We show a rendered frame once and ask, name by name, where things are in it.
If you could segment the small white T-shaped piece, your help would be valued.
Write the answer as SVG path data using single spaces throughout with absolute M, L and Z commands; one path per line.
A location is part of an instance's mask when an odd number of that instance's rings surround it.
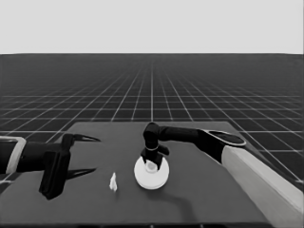
M 113 173 L 112 177 L 110 178 L 109 188 L 114 192 L 118 190 L 118 185 L 116 182 L 116 173 Z

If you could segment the large thick white disc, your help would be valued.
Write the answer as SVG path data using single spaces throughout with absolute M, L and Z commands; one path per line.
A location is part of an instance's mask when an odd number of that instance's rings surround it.
M 134 166 L 134 175 L 138 185 L 147 190 L 163 187 L 168 181 L 169 173 L 170 169 L 166 158 L 162 159 L 161 167 L 152 161 L 145 164 L 142 157 L 137 159 Z

